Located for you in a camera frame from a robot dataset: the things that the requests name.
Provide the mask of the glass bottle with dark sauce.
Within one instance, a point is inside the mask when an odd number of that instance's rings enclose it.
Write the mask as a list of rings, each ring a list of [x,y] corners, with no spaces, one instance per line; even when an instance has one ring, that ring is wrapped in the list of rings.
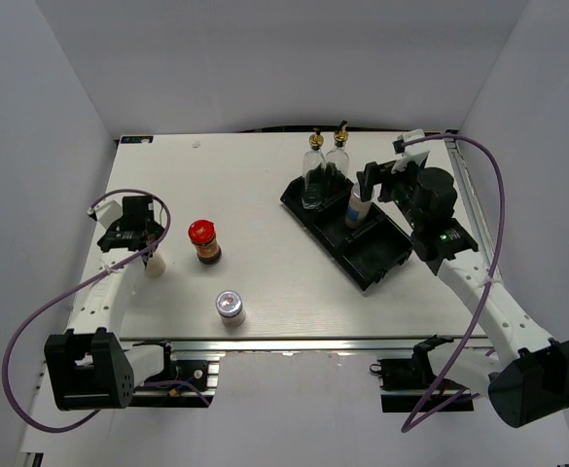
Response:
[[[346,152],[348,121],[342,121],[334,133],[334,148],[325,156],[326,174],[332,179],[346,179],[350,158]]]

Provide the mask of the blue label spice jar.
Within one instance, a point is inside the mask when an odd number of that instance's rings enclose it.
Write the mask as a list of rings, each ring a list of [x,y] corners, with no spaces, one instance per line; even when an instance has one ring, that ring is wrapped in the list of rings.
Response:
[[[355,183],[350,191],[350,197],[345,211],[344,222],[350,229],[359,228],[365,221],[372,201],[362,201],[361,189],[358,183]]]

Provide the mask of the clear glass oil bottle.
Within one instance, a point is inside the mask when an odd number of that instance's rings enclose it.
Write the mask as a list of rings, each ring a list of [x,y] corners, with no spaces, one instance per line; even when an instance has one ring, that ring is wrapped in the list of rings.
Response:
[[[319,128],[309,136],[309,150],[302,159],[302,207],[314,209],[322,202],[325,158],[322,152],[324,138]]]

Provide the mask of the red lid sauce jar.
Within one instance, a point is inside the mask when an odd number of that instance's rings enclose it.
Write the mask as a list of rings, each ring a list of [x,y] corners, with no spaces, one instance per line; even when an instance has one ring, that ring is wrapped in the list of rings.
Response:
[[[203,264],[214,265],[220,261],[222,250],[213,222],[205,219],[192,222],[188,227],[188,237],[196,250],[197,258]]]

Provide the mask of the silver lid spice jar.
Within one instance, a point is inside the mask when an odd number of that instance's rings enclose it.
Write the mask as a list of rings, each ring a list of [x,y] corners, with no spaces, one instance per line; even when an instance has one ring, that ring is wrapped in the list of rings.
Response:
[[[246,318],[246,311],[240,295],[227,290],[221,292],[215,301],[216,310],[226,326],[240,326]]]

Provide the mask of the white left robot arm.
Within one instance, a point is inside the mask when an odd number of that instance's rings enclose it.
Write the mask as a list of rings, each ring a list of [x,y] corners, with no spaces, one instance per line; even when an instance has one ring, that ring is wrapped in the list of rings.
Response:
[[[157,252],[165,228],[155,219],[155,198],[124,197],[94,219],[105,233],[96,278],[87,287],[81,309],[64,333],[48,337],[45,359],[56,406],[62,411],[123,409],[148,380],[158,388],[172,385],[178,364],[162,342],[124,349],[119,341],[134,286],[145,277],[163,275],[166,264]]]

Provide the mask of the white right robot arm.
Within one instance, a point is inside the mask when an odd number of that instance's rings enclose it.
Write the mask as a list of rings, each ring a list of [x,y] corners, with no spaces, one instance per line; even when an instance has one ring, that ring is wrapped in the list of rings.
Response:
[[[445,170],[416,162],[369,162],[358,172],[361,198],[380,188],[411,227],[416,256],[471,312],[459,340],[432,337],[413,350],[413,379],[426,387],[403,429],[424,419],[421,409],[449,379],[485,397],[518,428],[569,408],[569,341],[539,326],[493,278],[477,243],[454,217],[457,192]]]

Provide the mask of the black three-compartment tray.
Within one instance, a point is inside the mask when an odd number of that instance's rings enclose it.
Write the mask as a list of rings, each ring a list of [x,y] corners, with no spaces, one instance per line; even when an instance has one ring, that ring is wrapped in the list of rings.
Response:
[[[291,181],[280,197],[306,230],[324,247],[362,291],[402,265],[412,252],[409,236],[375,203],[362,225],[345,224],[345,209],[354,183],[340,179],[330,196],[314,209],[302,207],[304,180]]]

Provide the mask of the left table logo sticker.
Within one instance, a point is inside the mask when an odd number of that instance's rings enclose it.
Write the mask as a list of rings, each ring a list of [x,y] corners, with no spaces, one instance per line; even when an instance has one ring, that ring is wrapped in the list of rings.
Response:
[[[154,141],[153,135],[123,135],[120,143],[125,144],[151,144]]]

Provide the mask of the aluminium table frame rail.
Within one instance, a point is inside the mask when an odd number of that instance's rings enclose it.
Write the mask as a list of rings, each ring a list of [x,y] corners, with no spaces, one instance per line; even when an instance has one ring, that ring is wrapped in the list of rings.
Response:
[[[222,353],[207,409],[106,411],[72,432],[28,430],[22,448],[47,466],[487,465],[501,425],[490,404],[438,413],[407,434],[384,413],[368,373],[433,333],[459,333],[467,311],[416,259],[361,291],[280,202],[302,172],[304,132],[157,135],[119,144],[108,186],[159,195],[172,226],[158,279],[139,283],[123,341],[168,338]],[[188,237],[214,223],[222,256],[203,264]],[[217,296],[246,311],[226,326]]]

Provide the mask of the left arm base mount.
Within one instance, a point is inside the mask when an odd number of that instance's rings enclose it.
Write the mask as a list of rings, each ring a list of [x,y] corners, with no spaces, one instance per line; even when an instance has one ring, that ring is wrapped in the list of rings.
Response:
[[[162,355],[162,368],[134,388],[131,408],[207,409],[218,385],[222,353],[186,350],[172,341],[125,341],[123,350],[136,376],[143,374],[144,359],[136,360],[134,350],[156,348]]]

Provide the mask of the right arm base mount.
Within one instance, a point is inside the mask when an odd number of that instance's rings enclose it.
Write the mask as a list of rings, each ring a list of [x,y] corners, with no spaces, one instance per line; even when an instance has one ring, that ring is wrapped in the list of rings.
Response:
[[[410,413],[436,377],[431,370],[428,353],[438,346],[453,342],[453,338],[433,336],[417,344],[413,348],[411,357],[384,358],[370,364],[370,373],[378,377],[380,382],[382,411],[384,413]],[[450,379],[444,379],[434,390],[425,401],[421,412],[429,412],[459,390],[463,390],[464,393],[453,403],[442,408],[442,412],[472,412],[474,401],[469,390]]]

